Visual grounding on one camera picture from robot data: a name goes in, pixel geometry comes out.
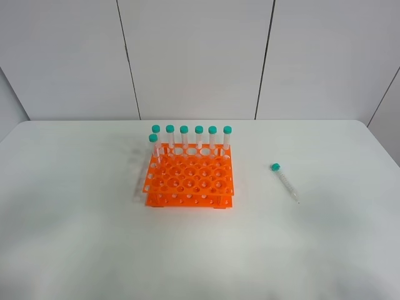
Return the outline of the second row left tube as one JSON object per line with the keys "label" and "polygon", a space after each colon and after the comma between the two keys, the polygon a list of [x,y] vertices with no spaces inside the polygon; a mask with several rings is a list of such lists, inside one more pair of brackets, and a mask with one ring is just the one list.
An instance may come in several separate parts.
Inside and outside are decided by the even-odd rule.
{"label": "second row left tube", "polygon": [[152,147],[152,156],[155,158],[156,163],[160,164],[161,163],[160,144],[159,144],[159,139],[158,139],[157,134],[155,134],[155,133],[150,134],[149,142]]}

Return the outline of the back row tube far right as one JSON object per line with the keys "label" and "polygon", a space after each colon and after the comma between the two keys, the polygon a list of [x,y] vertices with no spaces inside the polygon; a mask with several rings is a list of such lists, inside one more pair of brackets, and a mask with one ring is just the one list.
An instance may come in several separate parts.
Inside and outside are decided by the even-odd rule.
{"label": "back row tube far right", "polygon": [[230,145],[231,145],[230,139],[231,139],[232,127],[231,126],[224,126],[223,133],[224,133],[223,149],[224,150],[229,150]]}

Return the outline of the orange test tube rack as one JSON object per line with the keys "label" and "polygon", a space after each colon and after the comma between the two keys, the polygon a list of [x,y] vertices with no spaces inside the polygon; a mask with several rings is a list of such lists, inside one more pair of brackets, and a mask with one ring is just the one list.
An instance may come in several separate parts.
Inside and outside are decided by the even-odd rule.
{"label": "orange test tube rack", "polygon": [[181,143],[171,154],[168,143],[162,143],[158,157],[151,156],[142,191],[151,207],[232,208],[234,176],[231,149],[217,144],[210,151]]}

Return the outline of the test tube with teal cap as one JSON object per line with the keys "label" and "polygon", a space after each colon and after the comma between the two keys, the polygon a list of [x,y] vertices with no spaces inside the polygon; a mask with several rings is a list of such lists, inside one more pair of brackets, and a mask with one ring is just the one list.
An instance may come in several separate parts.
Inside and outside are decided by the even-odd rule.
{"label": "test tube with teal cap", "polygon": [[271,171],[279,178],[285,189],[288,191],[290,196],[299,203],[299,194],[294,188],[294,186],[290,183],[289,179],[282,172],[281,166],[278,163],[273,163],[270,165]]}

